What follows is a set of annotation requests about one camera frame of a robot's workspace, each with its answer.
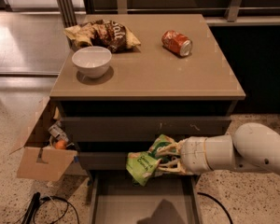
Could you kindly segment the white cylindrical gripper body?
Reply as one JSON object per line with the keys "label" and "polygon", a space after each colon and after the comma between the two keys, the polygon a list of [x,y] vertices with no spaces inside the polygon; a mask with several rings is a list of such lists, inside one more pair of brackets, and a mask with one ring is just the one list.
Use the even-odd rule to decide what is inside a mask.
{"label": "white cylindrical gripper body", "polygon": [[181,163],[187,175],[201,175],[215,170],[232,170],[235,152],[230,135],[192,136],[182,142]]}

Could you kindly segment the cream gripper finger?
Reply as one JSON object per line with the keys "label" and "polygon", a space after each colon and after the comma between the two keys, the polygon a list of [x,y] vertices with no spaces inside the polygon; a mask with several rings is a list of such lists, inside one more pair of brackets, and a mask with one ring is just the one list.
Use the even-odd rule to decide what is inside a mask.
{"label": "cream gripper finger", "polygon": [[155,156],[179,156],[181,148],[184,145],[184,141],[174,142],[166,147],[158,147]]}
{"label": "cream gripper finger", "polygon": [[175,159],[158,166],[158,169],[167,173],[174,173],[178,175],[186,175],[188,173],[185,165],[180,159]]}

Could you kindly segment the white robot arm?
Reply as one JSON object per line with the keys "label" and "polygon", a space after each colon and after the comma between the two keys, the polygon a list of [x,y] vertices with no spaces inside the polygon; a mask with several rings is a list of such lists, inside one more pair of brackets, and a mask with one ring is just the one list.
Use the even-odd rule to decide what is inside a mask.
{"label": "white robot arm", "polygon": [[250,122],[241,125],[233,135],[192,136],[159,147],[156,156],[174,158],[159,166],[166,173],[201,175],[229,170],[280,175],[280,134]]}

